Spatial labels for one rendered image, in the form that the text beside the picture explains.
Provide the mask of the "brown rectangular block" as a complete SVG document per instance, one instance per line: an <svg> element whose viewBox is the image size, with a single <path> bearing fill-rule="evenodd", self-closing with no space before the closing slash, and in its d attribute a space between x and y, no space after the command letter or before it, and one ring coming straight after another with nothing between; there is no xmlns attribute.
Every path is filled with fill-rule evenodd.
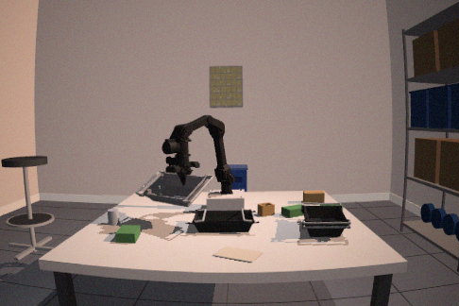
<svg viewBox="0 0 459 306"><path fill-rule="evenodd" d="M303 201L307 203L325 203L325 193L322 191L303 191Z"/></svg>

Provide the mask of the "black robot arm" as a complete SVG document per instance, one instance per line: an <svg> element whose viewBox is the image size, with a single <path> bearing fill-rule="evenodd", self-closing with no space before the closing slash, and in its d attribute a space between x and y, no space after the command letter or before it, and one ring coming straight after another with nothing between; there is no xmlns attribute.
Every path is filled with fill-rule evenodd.
<svg viewBox="0 0 459 306"><path fill-rule="evenodd" d="M164 154L174 154L188 152L188 138L192 132L205 126L210 135L213 137L217 167L214 169L217 182L221 182L221 195L233 195L231 184L235 182L235 177L231 173L230 167L227 165L223 136L225 133L225 125L222 121L213 118L210 115L202 115L201 117L186 123L176 125L170 138L164 139L162 144L162 152Z"/></svg>

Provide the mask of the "grey cylinder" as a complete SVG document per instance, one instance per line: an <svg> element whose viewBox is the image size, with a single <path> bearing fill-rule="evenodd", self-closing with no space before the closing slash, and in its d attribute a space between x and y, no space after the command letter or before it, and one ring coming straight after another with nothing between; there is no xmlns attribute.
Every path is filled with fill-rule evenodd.
<svg viewBox="0 0 459 306"><path fill-rule="evenodd" d="M109 225L117 226L119 223L119 210L118 209L109 209L108 210L108 222Z"/></svg>

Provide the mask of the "small brown open box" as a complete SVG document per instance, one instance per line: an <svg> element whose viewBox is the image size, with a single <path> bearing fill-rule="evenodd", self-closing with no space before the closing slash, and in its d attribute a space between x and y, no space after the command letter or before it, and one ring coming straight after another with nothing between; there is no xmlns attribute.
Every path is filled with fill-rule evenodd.
<svg viewBox="0 0 459 306"><path fill-rule="evenodd" d="M259 203L257 214L261 217L275 215L275 205L270 202Z"/></svg>

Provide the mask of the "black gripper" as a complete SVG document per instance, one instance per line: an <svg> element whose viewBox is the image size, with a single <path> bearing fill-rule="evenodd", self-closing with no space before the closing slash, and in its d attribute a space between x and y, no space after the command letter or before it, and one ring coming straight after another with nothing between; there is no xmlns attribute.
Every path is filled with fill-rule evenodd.
<svg viewBox="0 0 459 306"><path fill-rule="evenodd" d="M171 165L167 166L166 173L173 173L173 174L178 174L181 183L183 186L185 186L185 179L186 175L190 176L192 171L190 167L195 167L199 168L199 162L198 161L189 161L189 152L183 152L183 153L177 153L175 157L178 157L178 164L177 165Z"/></svg>

